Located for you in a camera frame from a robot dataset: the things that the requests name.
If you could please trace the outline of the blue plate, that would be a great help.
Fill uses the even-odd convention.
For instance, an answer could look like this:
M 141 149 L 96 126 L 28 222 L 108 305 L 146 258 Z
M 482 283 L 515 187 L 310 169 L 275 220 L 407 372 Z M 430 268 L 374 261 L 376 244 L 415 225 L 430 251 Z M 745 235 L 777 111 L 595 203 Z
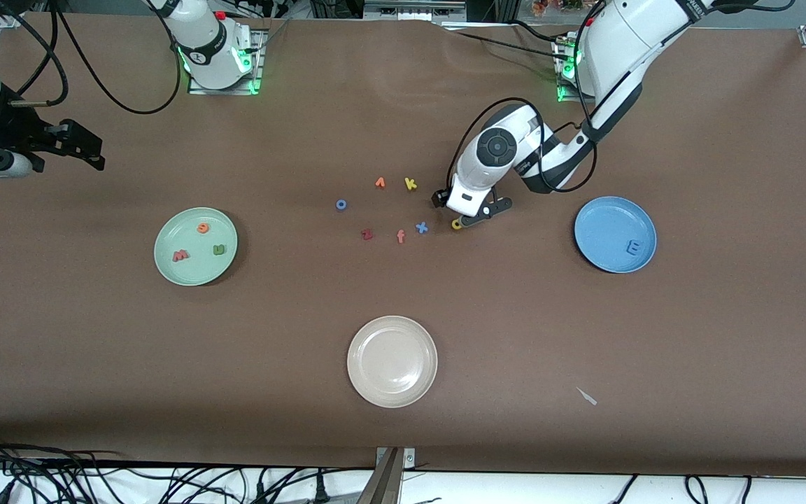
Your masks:
M 658 249 L 658 233 L 649 214 L 623 197 L 598 197 L 585 204 L 574 221 L 574 239 L 588 262 L 614 274 L 639 271 Z M 626 252 L 631 239 L 642 243 L 639 255 Z

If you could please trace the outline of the green plate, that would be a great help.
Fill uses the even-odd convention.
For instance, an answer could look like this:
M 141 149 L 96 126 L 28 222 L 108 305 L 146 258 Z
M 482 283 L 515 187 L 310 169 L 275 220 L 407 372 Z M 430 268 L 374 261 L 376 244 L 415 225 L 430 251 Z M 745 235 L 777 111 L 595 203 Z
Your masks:
M 210 224 L 210 232 L 198 233 L 202 221 Z M 216 256 L 213 245 L 224 244 L 226 253 Z M 172 261 L 176 250 L 185 249 L 190 257 Z M 174 215 L 157 233 L 153 257 L 155 267 L 170 283 L 198 286 L 211 283 L 231 267 L 238 250 L 238 233 L 227 214 L 217 209 L 196 207 Z

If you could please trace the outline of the beige plate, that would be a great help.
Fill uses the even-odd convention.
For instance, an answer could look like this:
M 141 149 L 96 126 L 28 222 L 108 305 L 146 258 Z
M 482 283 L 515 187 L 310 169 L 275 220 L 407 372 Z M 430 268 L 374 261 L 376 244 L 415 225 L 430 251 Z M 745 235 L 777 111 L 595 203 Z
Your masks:
M 439 357 L 434 339 L 416 320 L 389 315 L 359 329 L 346 354 L 356 393 L 386 409 L 415 404 L 431 388 Z

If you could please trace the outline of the grey power strip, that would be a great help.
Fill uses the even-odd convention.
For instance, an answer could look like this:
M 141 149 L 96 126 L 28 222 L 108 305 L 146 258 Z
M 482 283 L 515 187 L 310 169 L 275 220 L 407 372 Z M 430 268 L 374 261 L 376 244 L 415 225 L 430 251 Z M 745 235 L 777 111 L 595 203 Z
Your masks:
M 466 22 L 465 0 L 364 0 L 364 20 Z

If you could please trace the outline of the orange plastic toys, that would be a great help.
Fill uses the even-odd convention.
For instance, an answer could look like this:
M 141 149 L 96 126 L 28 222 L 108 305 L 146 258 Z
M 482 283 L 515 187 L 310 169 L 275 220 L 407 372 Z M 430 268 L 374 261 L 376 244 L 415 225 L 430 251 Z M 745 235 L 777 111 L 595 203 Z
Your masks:
M 535 17 L 553 14 L 580 13 L 592 6 L 594 0 L 531 0 L 531 12 Z

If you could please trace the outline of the brown table cover sheet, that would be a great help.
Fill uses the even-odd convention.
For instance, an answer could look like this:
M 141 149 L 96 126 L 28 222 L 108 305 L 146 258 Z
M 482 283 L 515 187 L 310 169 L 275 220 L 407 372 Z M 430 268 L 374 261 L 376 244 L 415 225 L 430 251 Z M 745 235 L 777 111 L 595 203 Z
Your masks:
M 509 174 L 512 210 L 455 232 L 430 195 L 483 108 L 523 97 L 550 127 L 579 120 L 549 64 L 428 22 L 276 27 L 259 95 L 181 93 L 144 117 L 59 39 L 70 95 L 41 115 L 99 135 L 108 163 L 50 156 L 0 181 L 0 442 L 174 463 L 371 466 L 408 446 L 432 470 L 806 473 L 794 31 L 684 33 L 588 185 L 537 195 Z M 649 214 L 646 267 L 581 254 L 574 221 L 598 197 Z M 155 239 L 196 207 L 230 217 L 238 250 L 217 280 L 176 285 Z M 439 357 L 397 409 L 362 399 L 346 367 L 356 332 L 389 315 Z

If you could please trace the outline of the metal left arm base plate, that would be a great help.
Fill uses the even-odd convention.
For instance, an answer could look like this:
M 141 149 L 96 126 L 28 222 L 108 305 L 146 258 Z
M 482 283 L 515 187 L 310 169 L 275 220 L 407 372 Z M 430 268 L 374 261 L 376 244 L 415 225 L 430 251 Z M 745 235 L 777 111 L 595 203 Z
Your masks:
M 577 102 L 579 100 L 580 92 L 576 86 L 574 74 L 582 60 L 582 54 L 579 49 L 575 49 L 577 35 L 578 32 L 569 31 L 557 35 L 551 42 L 551 49 L 556 55 L 554 69 L 556 70 L 556 85 L 560 102 L 566 102 L 566 100 Z

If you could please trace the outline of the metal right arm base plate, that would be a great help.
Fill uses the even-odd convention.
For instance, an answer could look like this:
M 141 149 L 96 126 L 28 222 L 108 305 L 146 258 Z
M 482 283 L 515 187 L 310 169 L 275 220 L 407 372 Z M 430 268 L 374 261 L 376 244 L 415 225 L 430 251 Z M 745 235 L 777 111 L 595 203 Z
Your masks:
M 268 31 L 237 23 L 227 49 L 208 66 L 185 62 L 189 95 L 258 95 L 268 40 Z

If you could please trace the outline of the silver metal bracket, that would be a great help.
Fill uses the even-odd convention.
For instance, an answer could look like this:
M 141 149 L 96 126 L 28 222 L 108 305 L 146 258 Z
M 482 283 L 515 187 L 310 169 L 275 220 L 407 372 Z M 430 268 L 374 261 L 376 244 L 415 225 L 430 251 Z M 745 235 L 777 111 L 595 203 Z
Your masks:
M 389 447 L 378 447 L 376 450 L 375 467 L 379 465 Z M 400 453 L 403 457 L 403 469 L 413 470 L 416 467 L 416 449 L 415 447 L 400 447 Z

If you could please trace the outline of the grey metal post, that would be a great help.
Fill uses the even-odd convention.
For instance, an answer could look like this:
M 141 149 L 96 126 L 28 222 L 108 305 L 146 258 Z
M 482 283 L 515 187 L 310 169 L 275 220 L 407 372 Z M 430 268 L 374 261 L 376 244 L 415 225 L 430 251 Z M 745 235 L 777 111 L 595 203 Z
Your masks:
M 403 447 L 381 450 L 376 467 L 356 504 L 399 504 L 405 463 Z

